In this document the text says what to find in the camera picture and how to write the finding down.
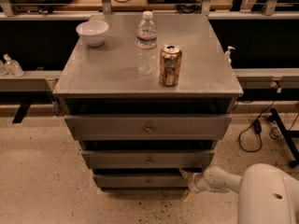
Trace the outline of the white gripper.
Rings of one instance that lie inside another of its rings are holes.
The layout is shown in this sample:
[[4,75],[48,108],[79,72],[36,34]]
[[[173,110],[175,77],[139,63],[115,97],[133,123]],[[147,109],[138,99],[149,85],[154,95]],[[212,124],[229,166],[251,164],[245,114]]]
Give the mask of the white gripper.
[[190,173],[184,169],[178,170],[184,178],[187,178],[189,188],[189,190],[185,191],[184,202],[189,202],[194,197],[194,193],[206,191],[206,181],[201,173]]

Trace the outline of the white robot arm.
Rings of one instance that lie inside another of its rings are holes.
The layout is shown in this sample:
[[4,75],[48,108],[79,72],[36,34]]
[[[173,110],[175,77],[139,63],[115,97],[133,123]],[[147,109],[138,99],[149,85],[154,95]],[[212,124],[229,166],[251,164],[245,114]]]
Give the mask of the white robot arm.
[[185,199],[203,191],[238,194],[238,224],[298,224],[299,181],[268,164],[251,165],[243,175],[208,166],[203,173],[179,170],[187,180]]

